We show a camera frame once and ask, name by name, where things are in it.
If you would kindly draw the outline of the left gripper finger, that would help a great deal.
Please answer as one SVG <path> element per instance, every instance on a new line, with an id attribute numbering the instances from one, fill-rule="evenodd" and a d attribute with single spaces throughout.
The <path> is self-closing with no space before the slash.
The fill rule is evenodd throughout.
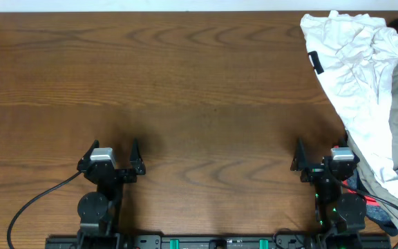
<path id="1" fill-rule="evenodd" d="M 94 140 L 88 151 L 82 156 L 77 164 L 77 171 L 86 172 L 91 167 L 91 154 L 94 149 L 99 147 L 100 143 L 98 140 Z"/>
<path id="2" fill-rule="evenodd" d="M 132 168 L 135 170 L 135 173 L 137 175 L 145 175 L 146 174 L 146 166 L 145 166 L 144 161 L 140 155 L 140 150 L 138 147 L 137 139 L 133 140 L 133 145 L 132 145 L 132 149 L 131 149 L 131 155 L 129 158 L 129 162 L 130 162 Z"/>

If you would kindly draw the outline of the white t-shirt with black tag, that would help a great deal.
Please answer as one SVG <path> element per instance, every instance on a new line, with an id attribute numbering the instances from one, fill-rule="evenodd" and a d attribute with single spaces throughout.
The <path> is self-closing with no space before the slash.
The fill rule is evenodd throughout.
<path id="1" fill-rule="evenodd" d="M 306 14 L 300 27 L 316 77 L 373 178 L 398 198 L 392 157 L 392 73 L 398 63 L 398 32 L 380 17 Z"/>

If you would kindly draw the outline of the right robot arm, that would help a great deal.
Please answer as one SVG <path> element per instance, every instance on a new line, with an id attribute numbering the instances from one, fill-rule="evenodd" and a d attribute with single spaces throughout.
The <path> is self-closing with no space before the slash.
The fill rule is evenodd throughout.
<path id="1" fill-rule="evenodd" d="M 358 232 L 365 228 L 366 200 L 343 191 L 359 162 L 349 147 L 333 147 L 329 156 L 312 163 L 305 153 L 303 141 L 297 140 L 290 169 L 300 172 L 300 181 L 315 188 L 316 220 L 321 231 L 303 240 L 305 248 L 353 248 L 360 246 Z"/>

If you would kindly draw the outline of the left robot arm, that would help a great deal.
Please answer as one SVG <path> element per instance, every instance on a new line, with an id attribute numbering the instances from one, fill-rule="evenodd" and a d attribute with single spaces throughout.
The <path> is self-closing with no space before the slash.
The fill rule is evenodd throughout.
<path id="1" fill-rule="evenodd" d="M 78 172 L 95 184 L 97 189 L 85 194 L 78 203 L 80 226 L 77 248 L 133 247 L 131 236 L 119 231 L 119 221 L 124 185 L 135 183 L 139 175 L 146 174 L 137 140 L 133 141 L 129 164 L 129 168 L 118 168 L 113 149 L 101 148 L 98 140 L 79 160 Z"/>

